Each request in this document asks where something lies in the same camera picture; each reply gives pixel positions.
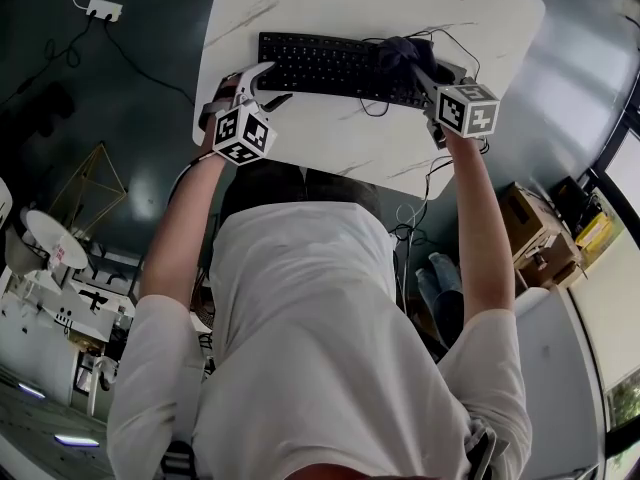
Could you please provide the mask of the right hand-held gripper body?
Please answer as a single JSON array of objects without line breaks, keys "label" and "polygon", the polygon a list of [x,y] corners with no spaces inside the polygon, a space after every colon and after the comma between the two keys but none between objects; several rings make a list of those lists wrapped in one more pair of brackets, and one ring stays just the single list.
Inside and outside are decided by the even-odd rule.
[{"label": "right hand-held gripper body", "polygon": [[435,87],[434,104],[424,112],[436,146],[446,146],[444,130],[462,138],[482,138],[495,132],[500,100],[482,84]]}]

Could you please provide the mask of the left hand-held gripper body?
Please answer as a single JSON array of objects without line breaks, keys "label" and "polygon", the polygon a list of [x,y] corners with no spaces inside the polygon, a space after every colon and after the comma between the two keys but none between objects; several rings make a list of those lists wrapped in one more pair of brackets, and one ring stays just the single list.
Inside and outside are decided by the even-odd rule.
[{"label": "left hand-held gripper body", "polygon": [[276,136],[258,102],[246,94],[235,94],[232,108],[216,114],[212,150],[234,165],[243,166],[263,159]]}]

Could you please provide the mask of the person's left hand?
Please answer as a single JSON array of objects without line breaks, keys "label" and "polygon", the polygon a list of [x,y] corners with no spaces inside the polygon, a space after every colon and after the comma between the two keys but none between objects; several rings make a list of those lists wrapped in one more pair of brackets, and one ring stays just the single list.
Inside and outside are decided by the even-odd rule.
[{"label": "person's left hand", "polygon": [[200,146],[201,154],[212,150],[216,130],[216,114],[220,111],[226,112],[232,108],[239,79],[239,75],[224,78],[220,82],[212,101],[203,106],[198,120],[198,125],[204,131],[204,139]]}]

